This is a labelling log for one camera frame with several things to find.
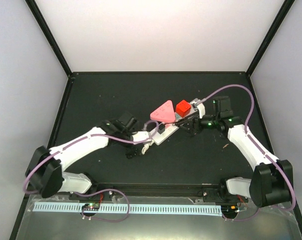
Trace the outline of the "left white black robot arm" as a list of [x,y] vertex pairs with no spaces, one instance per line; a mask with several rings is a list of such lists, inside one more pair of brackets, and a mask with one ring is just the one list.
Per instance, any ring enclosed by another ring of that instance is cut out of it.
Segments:
[[94,199],[98,187],[86,173],[67,172],[67,168],[90,153],[106,148],[114,142],[126,148],[128,158],[137,155],[139,146],[149,139],[145,128],[138,130],[138,121],[124,113],[119,119],[103,120],[87,133],[60,146],[37,148],[26,171],[26,182],[35,194],[49,198],[57,193],[79,193]]

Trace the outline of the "red cube plug adapter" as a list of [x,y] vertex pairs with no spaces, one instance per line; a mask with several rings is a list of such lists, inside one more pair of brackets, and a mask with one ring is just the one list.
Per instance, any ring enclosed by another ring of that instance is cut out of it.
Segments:
[[186,100],[182,100],[181,102],[179,102],[175,108],[176,113],[182,118],[187,116],[190,113],[190,110],[191,105]]

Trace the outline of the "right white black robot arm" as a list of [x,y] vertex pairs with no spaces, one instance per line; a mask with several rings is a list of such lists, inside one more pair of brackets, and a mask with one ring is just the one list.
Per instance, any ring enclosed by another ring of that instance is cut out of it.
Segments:
[[265,207],[293,201],[293,171],[287,160],[279,160],[271,154],[236,117],[228,96],[213,99],[213,114],[200,110],[178,120],[177,127],[194,136],[204,129],[221,132],[238,150],[253,170],[250,179],[231,177],[222,179],[218,195],[223,201],[231,201],[236,195],[250,198],[257,207]]

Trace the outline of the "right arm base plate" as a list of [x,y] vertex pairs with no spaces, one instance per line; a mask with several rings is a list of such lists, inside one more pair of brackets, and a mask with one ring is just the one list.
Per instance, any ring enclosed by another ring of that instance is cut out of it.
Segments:
[[201,188],[201,196],[207,202],[215,203],[240,203],[240,198],[237,195],[230,194],[224,185],[213,184],[203,185]]

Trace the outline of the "black plug with thin cable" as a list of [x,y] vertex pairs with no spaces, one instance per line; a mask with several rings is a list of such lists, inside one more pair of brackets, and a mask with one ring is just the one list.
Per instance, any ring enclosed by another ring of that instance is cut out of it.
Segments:
[[182,119],[176,120],[174,122],[161,123],[160,126],[159,126],[158,133],[160,133],[160,134],[163,134],[163,133],[166,133],[166,134],[174,133],[178,129],[180,129],[178,127],[178,122],[182,121],[182,120],[188,120],[188,119],[190,120],[191,118],[182,118]]

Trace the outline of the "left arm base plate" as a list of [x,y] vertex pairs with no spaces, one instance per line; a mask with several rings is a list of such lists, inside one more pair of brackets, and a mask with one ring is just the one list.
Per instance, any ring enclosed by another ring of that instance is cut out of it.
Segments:
[[83,194],[76,194],[74,192],[69,194],[69,200],[78,201],[83,204],[80,207],[80,214],[86,217],[93,217],[101,208],[101,204],[104,201],[109,201],[115,194],[114,190],[107,190],[96,194],[96,192],[101,191],[102,188],[97,184],[93,184],[87,192]]

